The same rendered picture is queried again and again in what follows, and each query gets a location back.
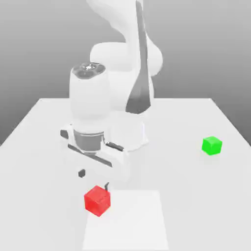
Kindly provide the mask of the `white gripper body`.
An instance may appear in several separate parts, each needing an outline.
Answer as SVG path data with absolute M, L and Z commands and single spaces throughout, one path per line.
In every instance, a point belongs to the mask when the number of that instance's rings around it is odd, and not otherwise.
M 68 144 L 65 158 L 76 169 L 85 169 L 86 177 L 93 183 L 125 182 L 130 176 L 128 152 L 112 143 L 101 144 L 97 152 L 81 151 L 75 145 Z

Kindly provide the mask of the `small red cube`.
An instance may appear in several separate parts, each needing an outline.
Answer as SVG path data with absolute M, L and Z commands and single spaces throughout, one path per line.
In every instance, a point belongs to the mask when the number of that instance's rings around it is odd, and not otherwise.
M 95 186 L 84 195 L 85 209 L 100 217 L 110 206 L 110 192 Z

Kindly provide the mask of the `small green cube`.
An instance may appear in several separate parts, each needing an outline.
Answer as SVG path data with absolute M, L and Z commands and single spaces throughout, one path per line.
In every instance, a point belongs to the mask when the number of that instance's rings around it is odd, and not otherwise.
M 208 155 L 219 154 L 222 149 L 222 141 L 214 136 L 203 138 L 201 149 Z

